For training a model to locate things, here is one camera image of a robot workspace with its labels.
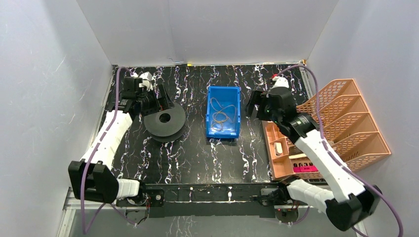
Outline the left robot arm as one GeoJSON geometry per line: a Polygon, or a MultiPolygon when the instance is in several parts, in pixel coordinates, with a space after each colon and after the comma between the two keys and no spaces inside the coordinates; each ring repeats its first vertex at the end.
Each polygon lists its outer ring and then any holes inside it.
{"type": "Polygon", "coordinates": [[[142,181],[118,179],[111,169],[121,140],[136,118],[144,119],[174,107],[162,84],[158,86],[159,96],[156,95],[152,77],[150,72],[145,72],[123,79],[118,102],[110,104],[91,147],[79,161],[70,162],[68,172],[77,199],[113,203],[128,198],[135,205],[147,201],[148,193],[142,181]]]}

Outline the dark grey cable spool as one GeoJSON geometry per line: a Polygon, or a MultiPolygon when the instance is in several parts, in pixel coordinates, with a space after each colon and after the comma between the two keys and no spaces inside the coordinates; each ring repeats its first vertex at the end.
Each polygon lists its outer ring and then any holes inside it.
{"type": "Polygon", "coordinates": [[[149,135],[156,141],[166,143],[179,139],[185,130],[186,113],[178,103],[174,107],[144,117],[149,135]]]}

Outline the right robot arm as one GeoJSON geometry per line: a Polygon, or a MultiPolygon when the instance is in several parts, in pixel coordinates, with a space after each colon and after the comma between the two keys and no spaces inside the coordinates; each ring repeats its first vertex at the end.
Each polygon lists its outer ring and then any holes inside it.
{"type": "Polygon", "coordinates": [[[314,164],[330,189],[293,178],[278,191],[284,204],[302,201],[325,213],[339,230],[347,231],[371,216],[382,199],[376,185],[370,185],[341,161],[325,140],[318,123],[305,112],[298,112],[294,97],[287,87],[274,87],[267,92],[254,90],[246,105],[250,117],[258,106],[256,117],[271,121],[279,131],[299,148],[314,164]]]}

